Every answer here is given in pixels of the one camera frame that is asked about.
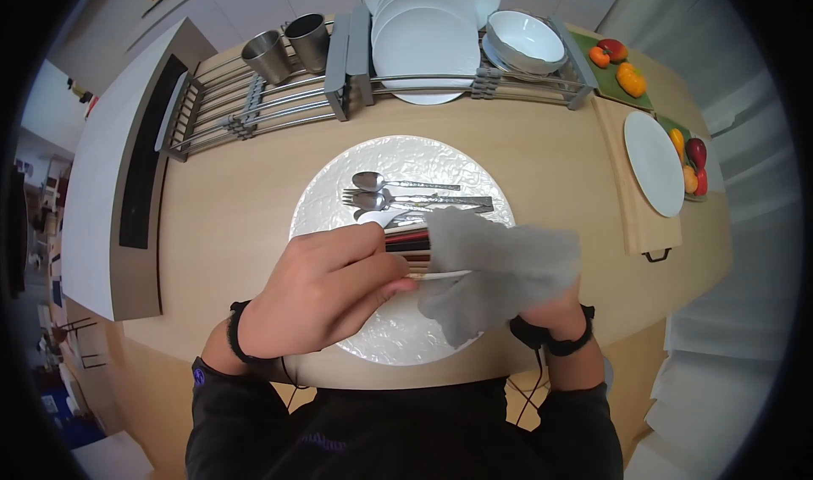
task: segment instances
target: metal cup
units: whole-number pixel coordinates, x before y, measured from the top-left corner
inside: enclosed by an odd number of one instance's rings
[[[277,30],[268,30],[251,39],[243,47],[241,57],[246,65],[272,85],[288,79],[293,72]]]
[[[285,28],[285,37],[297,52],[302,67],[314,74],[324,72],[328,65],[330,46],[330,35],[324,26],[324,16],[306,14],[294,19]]]

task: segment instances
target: black wristband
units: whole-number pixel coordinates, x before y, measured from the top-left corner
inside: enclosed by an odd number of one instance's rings
[[[276,360],[276,358],[258,358],[256,356],[247,355],[240,349],[238,341],[238,325],[243,311],[251,300],[245,302],[234,302],[230,307],[232,314],[229,316],[229,323],[226,325],[226,338],[229,340],[229,347],[232,349],[234,355],[243,363],[269,363]]]
[[[541,326],[534,326],[517,316],[509,322],[509,327],[514,337],[531,349],[540,349],[542,346],[548,347],[548,352],[553,356],[567,356],[579,351],[584,344],[593,337],[592,319],[595,316],[595,307],[581,306],[584,312],[585,330],[575,341],[557,341],[550,335],[550,331]]]

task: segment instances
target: kitchen island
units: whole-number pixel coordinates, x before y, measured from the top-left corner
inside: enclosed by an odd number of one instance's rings
[[[199,76],[239,55],[241,46],[202,62]],[[708,139],[700,111],[674,72],[636,51],[656,111]],[[513,100],[420,107],[379,98],[351,103],[334,119],[229,142],[169,160],[159,222],[163,314],[124,323],[125,334],[191,361],[233,301],[263,287],[288,241],[302,190],[340,152],[368,139],[407,134],[436,139],[476,160],[505,193],[517,224],[579,232],[581,302],[596,308],[598,343],[645,329],[708,291],[731,268],[725,193],[685,202],[681,245],[663,262],[625,252],[619,195],[603,127],[591,97],[582,108]],[[534,353],[507,326],[441,361],[392,367],[332,346],[286,357],[291,378],[308,386],[383,389],[467,383],[534,369]],[[288,382],[281,372],[277,381]]]

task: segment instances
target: gray cloth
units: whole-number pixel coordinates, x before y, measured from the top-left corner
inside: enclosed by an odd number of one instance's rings
[[[448,207],[428,215],[430,272],[472,270],[420,283],[418,309],[453,347],[559,296],[581,269],[575,231],[507,228]]]

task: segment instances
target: stack of white plates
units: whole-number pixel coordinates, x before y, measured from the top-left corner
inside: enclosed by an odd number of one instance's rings
[[[500,0],[364,0],[372,13],[372,62],[381,77],[450,74],[473,76],[480,67],[478,30]],[[472,79],[410,79],[388,88],[461,87]],[[413,104],[440,104],[455,93],[408,93]]]

